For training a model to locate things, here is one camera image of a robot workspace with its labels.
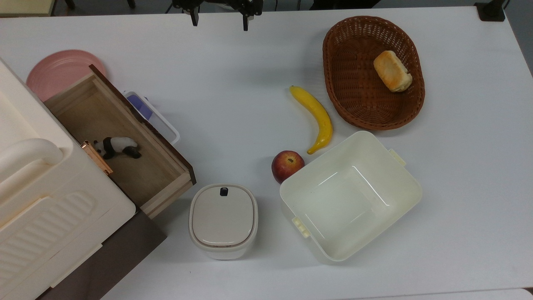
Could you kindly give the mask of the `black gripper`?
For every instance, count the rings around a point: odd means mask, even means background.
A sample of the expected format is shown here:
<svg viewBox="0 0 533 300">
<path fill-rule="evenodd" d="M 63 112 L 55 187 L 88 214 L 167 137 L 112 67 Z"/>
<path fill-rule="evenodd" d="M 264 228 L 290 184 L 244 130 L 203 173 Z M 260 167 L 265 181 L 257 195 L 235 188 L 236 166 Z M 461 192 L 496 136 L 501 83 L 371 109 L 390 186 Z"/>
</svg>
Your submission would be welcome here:
<svg viewBox="0 0 533 300">
<path fill-rule="evenodd" d="M 199 8 L 202 3 L 210 3 L 218 6 L 226 6 L 240 12 L 243 22 L 243 30 L 248 31 L 250 16 L 261 15 L 263 12 L 263 0 L 172 0 L 172 6 L 190 12 L 192 24 L 196 27 L 199 21 Z"/>
</svg>

